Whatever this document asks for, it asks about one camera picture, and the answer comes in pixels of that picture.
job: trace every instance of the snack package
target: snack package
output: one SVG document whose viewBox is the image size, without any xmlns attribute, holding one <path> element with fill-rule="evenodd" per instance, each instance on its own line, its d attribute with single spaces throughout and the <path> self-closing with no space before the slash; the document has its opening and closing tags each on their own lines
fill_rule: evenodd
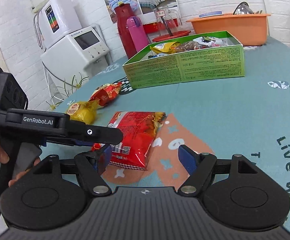
<svg viewBox="0 0 290 240">
<path fill-rule="evenodd" d="M 176 41 L 165 42 L 165 43 L 160 43 L 153 47 L 150 47 L 150 49 L 157 54 L 160 54 L 160 53 L 173 54 L 175 53 L 174 48 L 177 47 L 178 45 L 180 45 L 180 43 Z"/>
<path fill-rule="evenodd" d="M 186 41 L 175 48 L 176 52 L 191 51 L 201 49 L 202 46 L 197 41 Z"/>
<path fill-rule="evenodd" d="M 70 120 L 92 124 L 95 121 L 99 100 L 88 102 L 75 102 L 71 104 L 66 112 L 70 115 Z"/>
<path fill-rule="evenodd" d="M 203 47 L 202 49 L 228 46 L 228 44 L 225 41 L 215 37 L 198 37 L 193 39 L 193 41 L 198 42 Z"/>
<path fill-rule="evenodd" d="M 109 164 L 124 169 L 146 170 L 147 153 L 164 116 L 164 112 L 116 112 L 108 127 L 119 128 L 124 137 L 120 144 L 112 145 Z M 92 150 L 102 146 L 95 143 Z"/>
<path fill-rule="evenodd" d="M 159 53 L 159 54 L 154 55 L 154 56 L 149 55 L 148 58 L 162 57 L 162 56 L 166 56 L 166 55 L 168 55 L 168 54 L 166 54 L 166 53 Z"/>
<path fill-rule="evenodd" d="M 89 101 L 94 101 L 96 99 L 99 100 L 99 106 L 104 107 L 109 102 L 113 101 L 117 96 L 121 89 L 121 82 L 118 82 L 117 84 L 105 84 L 102 85 L 94 91 L 94 93 L 91 95 L 91 98 Z"/>
</svg>

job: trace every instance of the orange plastic basin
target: orange plastic basin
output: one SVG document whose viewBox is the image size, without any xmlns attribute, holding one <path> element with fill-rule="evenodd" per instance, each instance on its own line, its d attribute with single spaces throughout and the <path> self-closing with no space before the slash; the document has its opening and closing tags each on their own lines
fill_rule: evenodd
<svg viewBox="0 0 290 240">
<path fill-rule="evenodd" d="M 196 34 L 228 31 L 244 46 L 260 46 L 267 40 L 267 17 L 270 14 L 220 15 L 193 18 L 191 22 Z"/>
</svg>

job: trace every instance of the red thermos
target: red thermos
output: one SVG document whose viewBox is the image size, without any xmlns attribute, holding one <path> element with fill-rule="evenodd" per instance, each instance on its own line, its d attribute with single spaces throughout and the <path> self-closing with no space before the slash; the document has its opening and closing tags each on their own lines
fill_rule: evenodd
<svg viewBox="0 0 290 240">
<path fill-rule="evenodd" d="M 126 51 L 127 57 L 130 59 L 131 57 L 136 55 L 137 52 L 135 49 L 135 45 L 133 43 L 133 39 L 131 38 L 131 35 L 127 28 L 126 22 L 129 17 L 135 16 L 135 15 L 133 14 L 130 4 L 121 4 L 120 6 L 116 7 L 114 10 L 117 15 L 118 33 L 119 33 L 121 42 L 124 46 L 124 49 Z"/>
</svg>

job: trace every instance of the metal bowl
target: metal bowl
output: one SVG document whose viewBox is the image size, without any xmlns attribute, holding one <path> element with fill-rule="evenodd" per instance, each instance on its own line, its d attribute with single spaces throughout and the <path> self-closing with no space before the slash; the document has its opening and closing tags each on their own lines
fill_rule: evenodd
<svg viewBox="0 0 290 240">
<path fill-rule="evenodd" d="M 234 15 L 236 14 L 254 14 L 254 12 L 250 9 L 247 2 L 241 2 L 235 9 Z"/>
</svg>

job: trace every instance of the pink bottle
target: pink bottle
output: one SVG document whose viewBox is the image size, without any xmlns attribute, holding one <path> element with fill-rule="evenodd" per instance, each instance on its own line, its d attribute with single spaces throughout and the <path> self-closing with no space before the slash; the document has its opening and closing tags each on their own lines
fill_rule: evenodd
<svg viewBox="0 0 290 240">
<path fill-rule="evenodd" d="M 127 19 L 127 28 L 133 39 L 135 48 L 137 52 L 140 52 L 143 48 L 145 48 L 148 44 L 148 38 L 145 33 L 144 27 L 140 18 L 137 16 L 133 16 Z"/>
</svg>

